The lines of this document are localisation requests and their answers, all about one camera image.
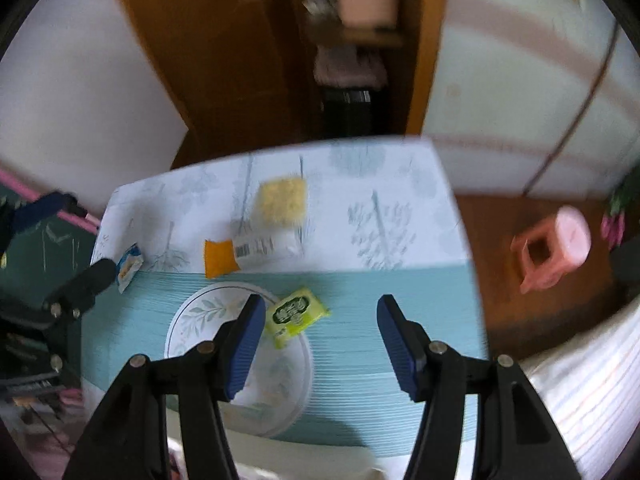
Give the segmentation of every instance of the yellow-green wrapper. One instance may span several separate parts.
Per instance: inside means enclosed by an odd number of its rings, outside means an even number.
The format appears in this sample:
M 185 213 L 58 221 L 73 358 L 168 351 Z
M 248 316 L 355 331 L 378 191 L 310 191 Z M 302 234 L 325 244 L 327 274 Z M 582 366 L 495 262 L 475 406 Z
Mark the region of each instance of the yellow-green wrapper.
M 273 335 L 276 348 L 284 348 L 289 339 L 329 314 L 318 298 L 304 287 L 267 309 L 265 327 Z

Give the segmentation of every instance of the brown floor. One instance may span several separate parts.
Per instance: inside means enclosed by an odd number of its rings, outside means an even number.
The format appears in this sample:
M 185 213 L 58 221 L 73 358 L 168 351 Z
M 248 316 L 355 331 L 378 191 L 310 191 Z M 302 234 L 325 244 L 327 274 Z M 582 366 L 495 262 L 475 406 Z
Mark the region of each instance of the brown floor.
M 622 305 L 609 253 L 599 235 L 604 202 L 496 196 L 456 199 L 478 274 L 492 355 L 523 358 L 552 348 L 592 328 Z M 552 288 L 521 294 L 511 239 L 567 203 L 577 207 L 590 226 L 592 247 L 587 261 Z

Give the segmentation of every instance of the pink stool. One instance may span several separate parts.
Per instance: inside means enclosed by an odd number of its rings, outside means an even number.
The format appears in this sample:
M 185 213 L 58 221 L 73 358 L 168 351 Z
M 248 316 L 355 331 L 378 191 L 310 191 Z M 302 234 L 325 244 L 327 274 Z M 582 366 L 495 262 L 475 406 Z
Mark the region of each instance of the pink stool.
M 544 242 L 549 257 L 535 264 L 529 246 Z M 562 276 L 580 267 L 591 249 L 591 234 L 584 216 L 575 207 L 563 206 L 558 212 L 514 237 L 511 250 L 518 253 L 524 279 L 521 293 L 543 290 L 555 285 Z

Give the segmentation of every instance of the metal bolt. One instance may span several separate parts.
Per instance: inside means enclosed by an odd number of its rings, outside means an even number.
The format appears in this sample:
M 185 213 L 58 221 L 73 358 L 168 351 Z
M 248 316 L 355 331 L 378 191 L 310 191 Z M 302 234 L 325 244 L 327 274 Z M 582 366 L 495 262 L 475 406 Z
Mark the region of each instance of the metal bolt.
M 513 359 L 506 354 L 502 354 L 498 356 L 498 364 L 500 366 L 504 366 L 505 368 L 510 368 L 513 366 Z
M 442 355 L 447 351 L 447 348 L 449 347 L 442 341 L 431 341 L 429 343 L 429 350 L 431 350 L 434 354 Z
M 216 345 L 213 343 L 213 341 L 203 341 L 198 346 L 196 346 L 196 349 L 201 354 L 210 354 L 214 351 L 215 348 Z
M 59 318 L 62 315 L 62 307 L 60 306 L 59 303 L 54 303 L 53 305 L 51 305 L 51 308 L 49 309 L 51 315 L 55 318 Z
M 129 359 L 129 364 L 134 368 L 140 368 L 146 364 L 146 356 L 142 354 L 135 354 L 131 359 Z
M 55 371 L 59 372 L 60 370 L 62 370 L 62 357 L 60 357 L 58 354 L 53 354 L 49 363 L 51 364 L 51 368 L 53 368 Z

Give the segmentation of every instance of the plate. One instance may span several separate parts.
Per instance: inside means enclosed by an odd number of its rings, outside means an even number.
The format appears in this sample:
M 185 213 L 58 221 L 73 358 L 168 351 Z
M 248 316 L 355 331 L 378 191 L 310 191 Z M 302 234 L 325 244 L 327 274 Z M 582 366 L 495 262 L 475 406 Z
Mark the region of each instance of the plate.
M 186 300 L 169 325 L 164 356 L 176 357 L 200 341 L 210 340 L 220 326 L 237 319 L 251 294 L 260 294 L 269 308 L 276 296 L 250 283 L 220 282 L 201 288 Z M 301 334 L 277 349 L 262 332 L 244 389 L 231 403 L 220 402 L 225 427 L 256 436 L 275 436 L 305 410 L 313 381 L 313 355 Z

